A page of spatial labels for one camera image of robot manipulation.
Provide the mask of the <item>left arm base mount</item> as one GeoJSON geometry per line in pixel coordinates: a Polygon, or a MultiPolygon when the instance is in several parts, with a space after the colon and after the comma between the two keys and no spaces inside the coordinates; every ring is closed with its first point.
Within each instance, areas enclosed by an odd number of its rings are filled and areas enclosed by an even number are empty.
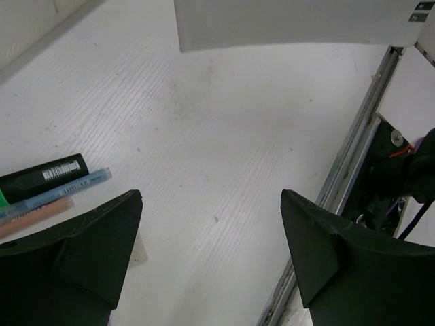
{"type": "Polygon", "coordinates": [[[341,212],[341,217],[387,236],[398,229],[402,199],[434,202],[434,130],[415,145],[403,138],[396,146],[399,135],[391,124],[380,122],[341,212]]]}

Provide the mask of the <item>green black highlighter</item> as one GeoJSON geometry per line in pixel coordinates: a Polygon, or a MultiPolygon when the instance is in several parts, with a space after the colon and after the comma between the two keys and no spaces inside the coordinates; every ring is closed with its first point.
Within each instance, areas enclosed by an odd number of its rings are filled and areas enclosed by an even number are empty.
{"type": "Polygon", "coordinates": [[[1,176],[1,208],[89,174],[80,153],[1,176]]]}

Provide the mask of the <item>blue pen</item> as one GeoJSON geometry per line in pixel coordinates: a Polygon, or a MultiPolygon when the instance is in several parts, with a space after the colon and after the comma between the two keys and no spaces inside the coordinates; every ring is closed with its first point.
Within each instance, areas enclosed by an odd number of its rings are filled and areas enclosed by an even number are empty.
{"type": "Polygon", "coordinates": [[[110,169],[103,168],[64,185],[55,187],[54,189],[48,190],[42,194],[38,194],[16,204],[4,207],[1,209],[1,223],[25,215],[28,212],[54,202],[55,200],[82,192],[85,189],[94,187],[110,178],[112,178],[110,169]]]}

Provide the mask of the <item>silver staple box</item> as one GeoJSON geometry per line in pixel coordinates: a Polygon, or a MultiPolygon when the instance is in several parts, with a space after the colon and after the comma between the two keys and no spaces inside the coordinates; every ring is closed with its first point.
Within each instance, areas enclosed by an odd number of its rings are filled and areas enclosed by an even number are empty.
{"type": "Polygon", "coordinates": [[[129,267],[135,268],[144,264],[148,259],[147,252],[140,232],[137,232],[133,250],[130,256],[129,267]]]}

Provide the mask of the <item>orange pen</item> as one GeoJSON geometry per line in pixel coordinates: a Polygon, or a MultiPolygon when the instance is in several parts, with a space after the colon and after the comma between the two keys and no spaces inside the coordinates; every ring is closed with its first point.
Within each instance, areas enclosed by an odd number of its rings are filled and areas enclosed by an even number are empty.
{"type": "Polygon", "coordinates": [[[1,224],[1,239],[31,227],[36,223],[64,213],[74,207],[72,198],[66,197],[34,209],[28,213],[13,218],[1,224]]]}

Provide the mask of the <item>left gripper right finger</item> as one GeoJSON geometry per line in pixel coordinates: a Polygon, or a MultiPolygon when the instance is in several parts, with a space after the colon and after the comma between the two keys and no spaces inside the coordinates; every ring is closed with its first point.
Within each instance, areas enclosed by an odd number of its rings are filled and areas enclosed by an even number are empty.
{"type": "Polygon", "coordinates": [[[292,190],[281,216],[315,325],[433,325],[434,248],[391,238],[292,190]]]}

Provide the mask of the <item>aluminium table rail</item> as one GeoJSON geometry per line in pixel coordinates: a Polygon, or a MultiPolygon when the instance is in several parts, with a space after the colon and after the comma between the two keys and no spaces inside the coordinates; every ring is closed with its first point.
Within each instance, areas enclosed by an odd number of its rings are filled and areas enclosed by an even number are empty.
{"type": "MultiPolygon", "coordinates": [[[[403,53],[404,48],[388,47],[315,201],[317,206],[337,215],[343,212],[381,122],[377,110],[403,53]]],[[[296,275],[292,260],[289,259],[257,322],[258,325],[279,324],[295,286],[296,275]]]]}

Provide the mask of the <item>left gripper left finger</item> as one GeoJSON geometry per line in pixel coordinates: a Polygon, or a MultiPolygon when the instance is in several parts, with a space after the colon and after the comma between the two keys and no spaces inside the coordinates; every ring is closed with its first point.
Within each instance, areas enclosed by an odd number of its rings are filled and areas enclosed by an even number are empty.
{"type": "Polygon", "coordinates": [[[1,244],[2,325],[107,325],[142,214],[134,189],[1,244]]]}

